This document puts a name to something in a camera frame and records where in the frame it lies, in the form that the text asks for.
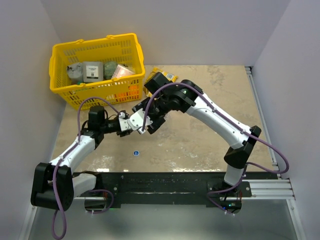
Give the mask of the blue white bottle cap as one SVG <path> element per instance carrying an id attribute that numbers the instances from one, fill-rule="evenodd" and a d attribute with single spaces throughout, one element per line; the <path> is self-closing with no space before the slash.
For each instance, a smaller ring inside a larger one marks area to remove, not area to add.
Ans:
<path id="1" fill-rule="evenodd" d="M 138 150 L 135 150 L 135 151 L 133 152 L 133 155 L 134 155 L 135 157 L 138 157 L 138 156 L 140 155 L 140 152 L 139 152 Z"/>

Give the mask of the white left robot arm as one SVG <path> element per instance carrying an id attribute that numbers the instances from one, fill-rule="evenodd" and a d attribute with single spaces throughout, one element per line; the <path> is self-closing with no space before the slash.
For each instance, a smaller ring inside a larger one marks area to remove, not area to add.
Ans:
<path id="1" fill-rule="evenodd" d="M 104 135 L 116 133 L 125 136 L 131 133 L 127 123 L 129 114 L 122 110 L 113 119 L 103 106 L 93 106 L 89 109 L 88 120 L 81 128 L 74 142 L 61 155 L 49 163 L 39 163 L 34 171 L 30 202 L 33 206 L 58 210 L 56 196 L 64 211 L 71 206 L 74 197 L 85 192 L 99 196 L 104 190 L 104 184 L 92 174 L 87 174 L 81 180 L 73 178 L 73 172 L 78 165 L 93 152 L 104 139 Z"/>

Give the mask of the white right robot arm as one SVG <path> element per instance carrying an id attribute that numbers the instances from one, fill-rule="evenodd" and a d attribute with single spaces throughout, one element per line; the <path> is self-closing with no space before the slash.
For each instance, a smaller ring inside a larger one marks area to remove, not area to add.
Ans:
<path id="1" fill-rule="evenodd" d="M 131 128 L 143 134 L 143 127 L 147 127 L 147 131 L 153 134 L 165 122 L 170 111 L 180 111 L 201 121 L 229 145 L 224 156 L 227 170 L 222 189 L 227 196 L 235 196 L 241 190 L 238 181 L 262 130 L 231 117 L 190 80 L 174 83 L 157 72 L 144 87 L 152 95 L 132 108 L 133 114 L 129 117 Z"/>

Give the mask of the orange item in basket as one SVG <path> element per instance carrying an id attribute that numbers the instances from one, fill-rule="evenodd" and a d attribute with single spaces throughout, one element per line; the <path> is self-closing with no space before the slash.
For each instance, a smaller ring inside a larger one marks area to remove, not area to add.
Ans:
<path id="1" fill-rule="evenodd" d="M 139 98 L 139 86 L 136 84 L 130 85 L 128 91 L 117 95 L 122 101 L 136 100 Z"/>

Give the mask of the yellow snack bag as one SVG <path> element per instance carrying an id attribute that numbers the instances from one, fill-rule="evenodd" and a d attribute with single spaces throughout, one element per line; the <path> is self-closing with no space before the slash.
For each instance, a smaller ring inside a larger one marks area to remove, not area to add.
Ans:
<path id="1" fill-rule="evenodd" d="M 158 72 L 162 73 L 169 81 L 172 81 L 172 82 L 176 82 L 176 80 L 179 78 L 177 75 L 175 75 L 173 73 L 170 73 L 170 72 L 167 72 L 167 71 L 163 71 L 160 68 L 154 67 L 152 69 L 151 73 L 146 78 L 144 83 L 146 84 L 147 82 L 149 82 L 151 80 L 151 78 Z M 149 90 L 147 90 L 147 88 L 145 86 L 143 87 L 143 92 L 145 93 L 145 95 L 147 97 L 151 97 L 152 96 L 152 93 Z"/>

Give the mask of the pink packet in basket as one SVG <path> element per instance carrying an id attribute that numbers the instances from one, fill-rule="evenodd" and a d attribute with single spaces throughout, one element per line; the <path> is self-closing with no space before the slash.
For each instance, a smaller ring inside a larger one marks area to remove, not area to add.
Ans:
<path id="1" fill-rule="evenodd" d="M 115 71 L 112 75 L 112 79 L 119 79 L 122 77 L 128 77 L 135 75 L 135 71 L 132 67 L 128 67 L 122 64 L 118 64 L 117 67 L 115 68 Z"/>

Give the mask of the yellow plastic shopping basket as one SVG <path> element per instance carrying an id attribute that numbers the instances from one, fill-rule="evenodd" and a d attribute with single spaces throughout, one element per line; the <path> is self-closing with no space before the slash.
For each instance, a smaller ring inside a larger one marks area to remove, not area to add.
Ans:
<path id="1" fill-rule="evenodd" d="M 105 76 L 104 65 L 114 62 L 131 73 Z M 59 43 L 53 46 L 49 62 L 50 90 L 71 107 L 82 109 L 136 101 L 143 95 L 144 55 L 135 33 Z"/>

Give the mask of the green round item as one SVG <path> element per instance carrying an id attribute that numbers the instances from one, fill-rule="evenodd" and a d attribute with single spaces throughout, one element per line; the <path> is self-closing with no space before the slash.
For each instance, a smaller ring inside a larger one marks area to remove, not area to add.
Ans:
<path id="1" fill-rule="evenodd" d="M 103 78 L 110 80 L 116 71 L 118 63 L 116 61 L 108 61 L 103 64 Z"/>

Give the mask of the grey box with label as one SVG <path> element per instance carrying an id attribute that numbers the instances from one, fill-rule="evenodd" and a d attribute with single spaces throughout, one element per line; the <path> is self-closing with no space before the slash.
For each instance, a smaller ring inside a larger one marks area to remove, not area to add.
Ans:
<path id="1" fill-rule="evenodd" d="M 84 83 L 96 83 L 104 80 L 104 65 L 100 61 L 84 61 L 82 70 Z"/>

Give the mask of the grey pouch in basket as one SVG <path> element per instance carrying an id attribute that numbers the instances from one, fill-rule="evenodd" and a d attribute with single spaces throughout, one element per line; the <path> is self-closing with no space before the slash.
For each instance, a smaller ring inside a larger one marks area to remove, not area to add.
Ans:
<path id="1" fill-rule="evenodd" d="M 66 68 L 67 75 L 73 85 L 78 85 L 83 82 L 83 63 L 76 62 L 70 64 Z"/>

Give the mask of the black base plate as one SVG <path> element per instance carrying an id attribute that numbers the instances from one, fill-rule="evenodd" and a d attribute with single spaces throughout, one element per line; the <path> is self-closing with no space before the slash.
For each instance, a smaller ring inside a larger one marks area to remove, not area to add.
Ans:
<path id="1" fill-rule="evenodd" d="M 96 177 L 95 188 L 76 197 L 104 197 L 107 206 L 206 205 L 239 210 L 241 198 L 251 197 L 249 182 L 232 187 L 220 172 L 76 172 L 72 178 Z"/>

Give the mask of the aluminium rail frame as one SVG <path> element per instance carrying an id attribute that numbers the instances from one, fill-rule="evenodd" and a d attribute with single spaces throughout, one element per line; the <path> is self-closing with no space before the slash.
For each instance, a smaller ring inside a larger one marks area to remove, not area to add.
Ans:
<path id="1" fill-rule="evenodd" d="M 78 134 L 81 131 L 81 126 L 83 123 L 78 123 Z M 251 197 L 242 197 L 240 199 L 241 206 L 244 200 L 285 200 L 287 205 L 290 209 L 294 207 L 293 200 L 295 198 L 291 183 L 289 180 L 285 180 L 279 177 L 281 174 L 280 170 L 273 171 L 267 168 L 262 168 L 260 172 L 247 172 L 247 167 L 250 165 L 249 159 L 247 160 L 244 172 L 242 177 L 235 185 L 230 185 L 231 187 L 237 187 L 241 182 L 249 182 L 251 188 Z M 222 179 L 224 181 L 226 172 L 222 172 Z M 58 196 L 55 197 L 58 203 L 58 210 L 53 209 L 56 213 L 64 215 L 67 210 L 62 209 L 61 201 Z M 106 201 L 104 197 L 86 197 L 86 196 L 78 196 L 76 198 L 85 199 L 85 203 L 88 206 L 88 211 L 91 214 L 100 214 L 106 212 L 107 210 L 111 209 L 111 206 L 106 205 Z M 222 205 L 213 201 L 213 204 L 216 207 L 221 209 L 225 214 L 235 215 L 241 209 L 223 209 Z"/>

